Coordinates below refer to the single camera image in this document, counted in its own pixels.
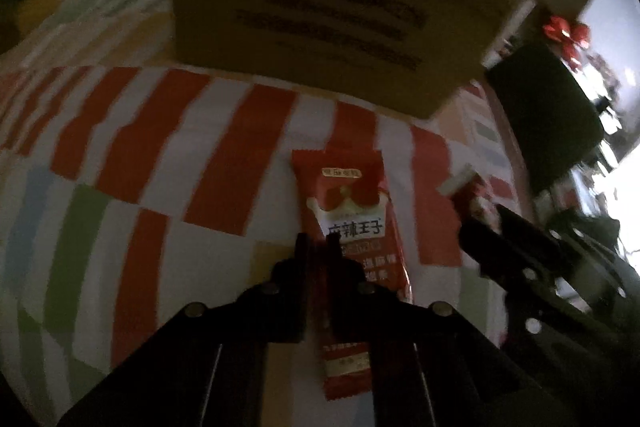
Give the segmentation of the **red spicy snack bag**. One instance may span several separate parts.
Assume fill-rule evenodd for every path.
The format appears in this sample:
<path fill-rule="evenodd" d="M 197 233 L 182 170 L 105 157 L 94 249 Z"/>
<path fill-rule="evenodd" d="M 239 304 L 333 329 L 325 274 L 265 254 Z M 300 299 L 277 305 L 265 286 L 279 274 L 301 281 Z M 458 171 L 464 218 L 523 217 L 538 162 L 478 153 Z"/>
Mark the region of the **red spicy snack bag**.
<path fill-rule="evenodd" d="M 369 283 L 413 300 L 404 247 L 378 150 L 293 150 L 302 231 L 319 243 L 340 236 L 341 253 L 363 267 Z M 336 341 L 320 313 L 323 392 L 329 401 L 371 390 L 365 343 Z"/>

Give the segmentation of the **black chair right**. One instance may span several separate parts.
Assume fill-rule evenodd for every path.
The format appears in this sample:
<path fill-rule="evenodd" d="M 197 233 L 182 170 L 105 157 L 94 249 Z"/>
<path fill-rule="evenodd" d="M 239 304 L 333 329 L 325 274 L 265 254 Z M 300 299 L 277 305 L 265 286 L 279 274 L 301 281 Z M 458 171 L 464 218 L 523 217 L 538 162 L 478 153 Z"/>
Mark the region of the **black chair right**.
<path fill-rule="evenodd" d="M 529 43 L 486 70 L 533 195 L 548 190 L 604 138 L 596 106 L 548 46 Z"/>

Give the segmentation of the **striped checkered tablecloth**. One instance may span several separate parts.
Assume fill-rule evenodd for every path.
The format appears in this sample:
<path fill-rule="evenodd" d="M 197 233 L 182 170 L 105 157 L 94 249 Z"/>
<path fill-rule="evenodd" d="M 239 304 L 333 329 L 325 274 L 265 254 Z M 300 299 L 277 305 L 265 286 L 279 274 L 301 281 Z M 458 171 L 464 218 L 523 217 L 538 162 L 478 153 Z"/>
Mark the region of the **striped checkered tablecloth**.
<path fill-rule="evenodd" d="M 413 297 L 494 343 L 503 293 L 437 192 L 466 164 L 518 210 L 486 91 L 430 120 L 172 57 L 170 0 L 63 0 L 1 59 L 1 369 L 54 425 L 191 301 L 265 280 L 299 231 L 293 150 L 379 150 Z"/>

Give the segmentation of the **small brown cardboard box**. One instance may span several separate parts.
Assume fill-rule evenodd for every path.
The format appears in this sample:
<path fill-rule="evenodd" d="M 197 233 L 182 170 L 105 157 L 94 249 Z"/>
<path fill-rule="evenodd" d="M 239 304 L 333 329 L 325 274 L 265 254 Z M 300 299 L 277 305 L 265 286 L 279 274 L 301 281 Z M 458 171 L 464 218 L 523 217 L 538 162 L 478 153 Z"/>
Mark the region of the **small brown cardboard box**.
<path fill-rule="evenodd" d="M 25 38 L 46 18 L 51 16 L 63 0 L 23 0 L 16 10 L 15 25 L 20 36 Z"/>

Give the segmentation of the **red bow decoration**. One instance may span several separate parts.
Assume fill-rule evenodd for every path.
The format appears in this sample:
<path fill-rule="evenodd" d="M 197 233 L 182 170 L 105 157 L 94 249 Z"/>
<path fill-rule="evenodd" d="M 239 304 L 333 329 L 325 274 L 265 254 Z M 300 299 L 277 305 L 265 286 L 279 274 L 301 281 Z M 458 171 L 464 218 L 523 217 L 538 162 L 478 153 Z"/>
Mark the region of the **red bow decoration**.
<path fill-rule="evenodd" d="M 582 59 L 591 48 L 590 27 L 582 22 L 570 23 L 563 17 L 552 15 L 542 26 L 544 35 L 560 50 L 562 60 L 571 70 L 582 68 Z"/>

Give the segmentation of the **small red white packet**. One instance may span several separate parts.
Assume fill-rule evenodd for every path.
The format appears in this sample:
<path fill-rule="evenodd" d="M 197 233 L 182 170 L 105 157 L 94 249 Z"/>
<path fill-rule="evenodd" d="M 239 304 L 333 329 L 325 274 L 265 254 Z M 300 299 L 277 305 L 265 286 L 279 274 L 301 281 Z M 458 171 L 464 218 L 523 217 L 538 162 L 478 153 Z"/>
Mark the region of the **small red white packet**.
<path fill-rule="evenodd" d="M 437 192 L 450 200 L 461 221 L 473 218 L 500 232 L 497 205 L 484 178 L 470 164 L 442 182 Z"/>

